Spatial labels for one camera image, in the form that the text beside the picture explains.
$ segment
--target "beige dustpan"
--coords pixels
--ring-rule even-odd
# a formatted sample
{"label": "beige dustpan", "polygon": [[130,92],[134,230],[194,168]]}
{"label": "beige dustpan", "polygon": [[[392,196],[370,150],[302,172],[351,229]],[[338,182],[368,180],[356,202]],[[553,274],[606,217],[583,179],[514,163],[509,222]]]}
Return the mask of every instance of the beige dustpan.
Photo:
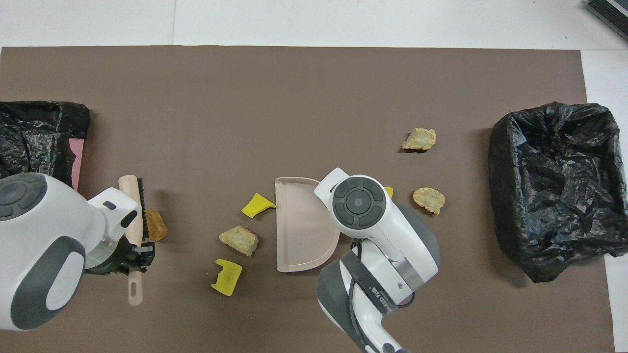
{"label": "beige dustpan", "polygon": [[299,177],[275,180],[279,272],[315,268],[327,261],[338,245],[340,231],[314,194],[318,184]]}

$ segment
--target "yellow paper piece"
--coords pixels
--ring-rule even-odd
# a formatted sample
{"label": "yellow paper piece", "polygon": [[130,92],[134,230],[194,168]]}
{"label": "yellow paper piece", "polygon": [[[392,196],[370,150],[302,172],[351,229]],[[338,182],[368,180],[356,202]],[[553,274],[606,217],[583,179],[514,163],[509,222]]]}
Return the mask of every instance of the yellow paper piece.
{"label": "yellow paper piece", "polygon": [[218,274],[216,283],[212,284],[212,288],[226,296],[231,296],[234,293],[237,279],[242,273],[242,266],[223,259],[216,260],[216,264],[222,266],[222,271]]}
{"label": "yellow paper piece", "polygon": [[275,207],[275,204],[266,199],[266,197],[255,193],[251,201],[242,209],[242,213],[253,218],[260,212],[267,209],[274,209]]}

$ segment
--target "white floor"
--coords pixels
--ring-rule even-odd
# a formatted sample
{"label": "white floor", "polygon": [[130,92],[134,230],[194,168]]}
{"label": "white floor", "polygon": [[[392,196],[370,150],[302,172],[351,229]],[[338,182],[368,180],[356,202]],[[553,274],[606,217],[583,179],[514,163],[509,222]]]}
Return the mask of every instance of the white floor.
{"label": "white floor", "polygon": [[[628,126],[628,42],[581,0],[0,0],[0,48],[170,44],[582,50],[588,100]],[[628,351],[628,256],[606,264]]]}

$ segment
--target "pink object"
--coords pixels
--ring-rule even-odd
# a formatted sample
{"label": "pink object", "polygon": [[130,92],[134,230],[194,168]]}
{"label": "pink object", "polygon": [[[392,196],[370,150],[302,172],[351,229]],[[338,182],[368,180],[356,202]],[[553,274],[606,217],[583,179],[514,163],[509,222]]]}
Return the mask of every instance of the pink object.
{"label": "pink object", "polygon": [[76,155],[76,159],[74,160],[74,164],[72,165],[72,187],[76,191],[78,191],[79,189],[80,162],[83,159],[84,142],[84,139],[70,138],[70,149],[72,150],[72,153]]}

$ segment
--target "round gray button pad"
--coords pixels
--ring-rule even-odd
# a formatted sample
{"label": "round gray button pad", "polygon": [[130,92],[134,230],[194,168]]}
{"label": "round gray button pad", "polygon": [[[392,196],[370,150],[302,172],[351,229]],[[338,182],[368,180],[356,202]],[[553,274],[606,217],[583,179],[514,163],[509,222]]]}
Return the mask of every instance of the round gray button pad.
{"label": "round gray button pad", "polygon": [[48,185],[43,175],[22,173],[0,179],[0,221],[17,218],[43,199]]}
{"label": "round gray button pad", "polygon": [[376,182],[353,176],[340,183],[333,193],[333,213],[338,221],[351,229],[372,227],[386,210],[386,191]]}

